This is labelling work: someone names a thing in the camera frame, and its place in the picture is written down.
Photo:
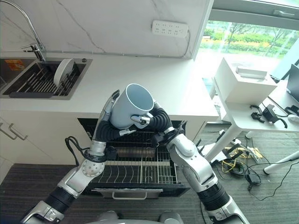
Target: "dishwasher drawer handle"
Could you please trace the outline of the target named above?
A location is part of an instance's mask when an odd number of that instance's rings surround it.
[[[14,136],[12,137],[11,135],[9,135],[7,132],[5,132],[4,130],[1,129],[1,126],[3,125],[3,123],[0,123],[0,132],[3,132],[7,137],[9,137],[12,140],[15,140],[18,136]]]
[[[14,125],[14,124],[11,123],[11,125],[8,127],[8,129],[9,129],[12,133],[14,133],[17,137],[19,137],[20,139],[22,139],[23,141],[26,140],[26,138],[28,137],[28,135],[26,135],[26,136],[23,138],[23,137],[20,136],[16,131],[14,131],[14,130],[12,129],[13,125]]]
[[[148,192],[145,191],[144,197],[115,197],[115,193],[116,193],[115,191],[112,192],[112,198],[115,200],[144,200],[148,195]]]

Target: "marble backsplash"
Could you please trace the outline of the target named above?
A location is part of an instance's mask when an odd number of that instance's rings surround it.
[[[11,0],[28,13],[48,51],[183,56],[201,39],[209,0]],[[189,25],[186,38],[154,35],[154,19]],[[0,3],[1,51],[35,42],[24,17]]]

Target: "faucet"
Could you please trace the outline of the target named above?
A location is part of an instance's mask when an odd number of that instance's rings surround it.
[[[15,4],[13,2],[10,2],[10,1],[7,1],[7,0],[0,0],[0,2],[5,2],[5,3],[15,7],[17,10],[19,10],[19,12],[21,12],[22,15],[25,17],[28,25],[30,26],[30,29],[31,29],[34,37],[36,38],[37,43],[32,43],[28,46],[21,47],[21,49],[31,48],[31,50],[24,50],[24,52],[34,52],[34,54],[36,55],[38,60],[40,60],[42,62],[46,61],[46,55],[45,55],[46,48],[42,44],[41,40],[39,39],[39,36],[37,35],[37,32],[34,29],[34,26],[31,22],[30,18],[28,17],[28,15],[26,14],[26,12],[21,7],[19,7],[17,4]]]

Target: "gray carpet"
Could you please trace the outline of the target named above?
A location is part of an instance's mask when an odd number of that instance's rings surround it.
[[[218,133],[213,132],[227,128],[227,125],[208,125],[200,135],[201,144],[215,142]],[[271,162],[280,160],[299,149],[299,134],[260,133],[253,140],[254,146],[258,147]],[[249,160],[248,164],[254,164],[254,162]],[[263,167],[264,165],[257,166],[255,170],[262,174]],[[0,187],[1,217],[19,218],[32,205],[45,199],[70,168],[71,166],[13,165]],[[285,167],[279,173],[261,176],[262,184],[254,186],[251,192],[259,198],[271,195],[287,170],[288,167]],[[248,193],[248,183],[245,179],[222,173],[221,175],[228,179],[224,180],[216,169],[215,173],[251,224],[299,224],[299,165],[292,167],[275,196],[262,202]],[[185,183],[180,170],[178,170],[178,179]],[[66,212],[66,218],[61,223],[82,224],[94,221],[97,215],[107,210],[120,212],[124,218],[147,220],[158,220],[163,211],[173,210],[181,215],[185,224],[204,223],[199,210],[198,197],[192,190],[178,198],[149,199],[138,202],[115,201],[98,196],[82,195]],[[211,223],[206,213],[205,218],[207,223]]]

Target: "stainless steel sink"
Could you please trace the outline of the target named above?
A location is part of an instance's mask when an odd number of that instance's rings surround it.
[[[70,99],[92,59],[74,59],[72,72],[56,86],[53,79],[61,61],[61,58],[49,58],[46,62],[33,61],[3,88],[0,98]]]
[[[0,91],[34,60],[34,58],[0,58]]]

